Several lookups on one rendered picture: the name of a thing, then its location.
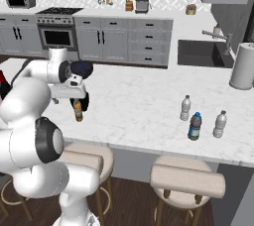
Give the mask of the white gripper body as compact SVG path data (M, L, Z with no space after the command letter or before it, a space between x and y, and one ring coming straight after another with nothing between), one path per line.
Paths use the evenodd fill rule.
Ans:
M64 84L50 84L49 88L53 98L84 98L86 95L83 85L66 86Z

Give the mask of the black glass bottle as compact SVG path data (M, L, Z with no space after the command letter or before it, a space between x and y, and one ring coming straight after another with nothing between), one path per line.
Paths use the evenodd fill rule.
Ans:
M89 93L86 92L85 98L79 98L78 100L79 100L79 102L81 104L81 110L82 110L82 112L85 112L87 110L87 108L88 108L88 105L89 105ZM71 98L69 100L69 102L70 102L70 104L71 104L71 106L73 108L74 99Z

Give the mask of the brown glass bottle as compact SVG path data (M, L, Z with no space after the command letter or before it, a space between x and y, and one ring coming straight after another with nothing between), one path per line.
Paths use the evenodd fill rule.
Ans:
M74 100L73 108L74 108L75 120L77 122L81 122L82 121L82 109L81 109L81 103L79 100L77 100L77 99Z

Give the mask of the beige round stool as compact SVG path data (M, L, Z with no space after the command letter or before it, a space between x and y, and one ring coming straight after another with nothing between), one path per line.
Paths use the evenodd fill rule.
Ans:
M161 226L163 205L186 213L185 224L197 226L202 207L211 198L225 194L225 178L200 160L159 156L152 164L150 184L158 195L155 208L156 226Z
M5 198L4 192L7 188L7 186L12 182L11 179L8 179L3 186L0 188L0 208L4 212L6 216L9 215L9 211L7 209L7 206L18 206L21 205L30 221L34 220L34 217L32 215L32 212L27 204L28 198L21 196L18 194L18 201L9 201L8 199Z
M99 186L95 192L97 211L100 225L105 226L104 216L113 207L111 175L114 167L114 155L107 147L86 143L71 143L65 146L60 162L88 166L98 171L100 183L107 183L107 187ZM107 206L102 209L101 191L107 196Z

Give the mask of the grey cupboard run with drawers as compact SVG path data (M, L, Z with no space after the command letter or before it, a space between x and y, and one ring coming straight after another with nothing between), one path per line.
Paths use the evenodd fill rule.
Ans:
M173 20L75 17L81 59L168 66Z

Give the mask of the black hob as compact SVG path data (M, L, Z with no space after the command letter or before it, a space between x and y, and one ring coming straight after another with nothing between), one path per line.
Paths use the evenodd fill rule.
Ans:
M83 8L63 8L63 7L51 7L46 10L40 11L39 15L73 15Z

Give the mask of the silver toaster oven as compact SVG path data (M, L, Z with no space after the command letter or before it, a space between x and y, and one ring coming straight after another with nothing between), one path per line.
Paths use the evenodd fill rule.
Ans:
M36 0L6 0L10 8L30 9L36 6Z

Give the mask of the silver coffee machine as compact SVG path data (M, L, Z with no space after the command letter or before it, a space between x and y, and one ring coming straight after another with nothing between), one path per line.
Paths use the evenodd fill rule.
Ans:
M135 0L135 4L136 14L147 14L149 12L149 9L152 7L150 0Z

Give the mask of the clear plastic bottle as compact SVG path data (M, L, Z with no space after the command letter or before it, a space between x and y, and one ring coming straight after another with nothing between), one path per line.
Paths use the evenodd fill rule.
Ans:
M189 118L190 110L191 110L191 100L190 97L187 95L182 102L180 119L186 121Z
M226 111L222 110L221 113L216 117L216 120L215 120L215 125L214 125L213 132L212 132L212 135L215 138L222 137L226 122L227 122Z

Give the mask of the blue-capped dark plastic bottle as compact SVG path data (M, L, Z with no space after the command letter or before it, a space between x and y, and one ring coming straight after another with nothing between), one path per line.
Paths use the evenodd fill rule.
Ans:
M199 112L195 112L190 119L190 127L188 132L188 138L192 141L196 141L199 138L199 132L201 127L201 115Z

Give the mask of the dark sink basin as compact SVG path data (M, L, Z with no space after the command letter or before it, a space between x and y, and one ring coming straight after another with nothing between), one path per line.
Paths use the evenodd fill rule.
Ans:
M225 43L178 41L178 65L233 68L234 59L224 53Z

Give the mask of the white soap dispenser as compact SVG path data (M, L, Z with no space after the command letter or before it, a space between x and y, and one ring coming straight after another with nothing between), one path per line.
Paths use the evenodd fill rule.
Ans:
M217 38L217 35L220 35L220 31L221 28L220 26L217 24L214 28L213 28L213 33L214 35L212 36L213 39Z

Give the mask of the silver tap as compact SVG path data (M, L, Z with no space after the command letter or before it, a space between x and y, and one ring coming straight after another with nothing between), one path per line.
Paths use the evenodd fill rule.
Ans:
M204 35L213 36L213 37L225 40L224 54L227 56L230 54L231 41L232 41L233 34L228 34L227 36L221 36L221 35L218 35L218 34L215 34L212 32L208 32L208 31L204 31L204 30L202 30L201 32Z

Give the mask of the white paper towel roll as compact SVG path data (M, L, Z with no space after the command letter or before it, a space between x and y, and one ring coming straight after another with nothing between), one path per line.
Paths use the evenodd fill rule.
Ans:
M229 85L239 90L249 90L254 83L254 43L238 46Z

